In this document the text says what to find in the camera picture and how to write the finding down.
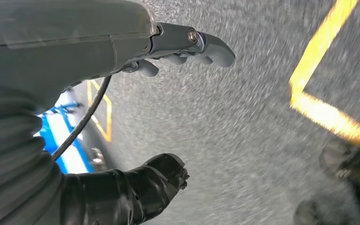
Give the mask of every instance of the blue object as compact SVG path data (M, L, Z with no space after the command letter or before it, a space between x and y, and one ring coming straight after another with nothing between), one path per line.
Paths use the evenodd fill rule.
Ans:
M57 150L69 134L74 130L70 123L71 112L79 106L75 101L69 100L68 94L63 93L56 106L40 115L42 129L39 134L45 139L45 150L53 153ZM78 139L56 160L63 173L93 173L95 170L90 164L87 154Z

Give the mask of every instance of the asphalt road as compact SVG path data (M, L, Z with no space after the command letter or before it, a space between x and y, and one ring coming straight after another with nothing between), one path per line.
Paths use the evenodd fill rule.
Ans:
M350 189L319 169L320 150L334 136L289 107L289 78L333 2L147 0L159 21L216 35L237 55L226 69L159 61L157 77L112 78L116 165L131 169L171 152L191 175L148 224L291 225L297 204L314 198L328 218L342 211L360 225ZM76 88L83 99L85 88ZM305 91L360 121L360 2Z

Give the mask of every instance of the yellow line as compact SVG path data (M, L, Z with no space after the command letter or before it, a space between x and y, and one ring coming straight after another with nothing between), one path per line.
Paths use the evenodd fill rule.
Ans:
M93 84L93 86L99 90L100 86L99 84L97 84L96 81L91 80L91 81L87 81L87 86L88 86L88 104L91 105L92 104L92 94L91 94L91 84ZM111 116L112 116L112 102L111 100L108 98L108 96L106 94L103 95L103 99L104 101L106 101L107 103L107 118L106 118L106 130L104 130L104 128L100 125L100 123L98 122L97 118L93 115L91 117L92 121L96 124L97 129L100 131L101 135L104 137L104 139L107 142L111 142L111 136L112 136L112 121L111 121Z
M289 80L291 108L332 133L360 145L360 123L341 110L303 92L308 80L330 47L358 0L337 0L317 32Z

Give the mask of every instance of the gray sleeve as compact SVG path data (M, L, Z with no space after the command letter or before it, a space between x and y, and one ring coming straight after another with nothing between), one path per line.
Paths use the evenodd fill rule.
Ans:
M43 138L26 95L0 87L0 224L60 224L63 174Z

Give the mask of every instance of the black cable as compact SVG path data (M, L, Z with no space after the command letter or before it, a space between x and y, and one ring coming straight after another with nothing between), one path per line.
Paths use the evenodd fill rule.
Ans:
M98 105L100 104L101 100L103 99L103 96L105 94L105 91L108 88L108 84L110 83L110 80L111 80L111 76L104 78L103 84L100 86L100 89L98 90L97 95L94 98L92 105L88 108L88 110L82 117L81 121L79 122L78 125L76 125L74 130L68 136L68 138L52 154L54 161L56 161L63 154L63 152L65 152L65 150L72 144L72 142L74 142L74 140L77 138L77 136L85 128L86 124L89 122L90 118L92 117L92 115L96 111Z

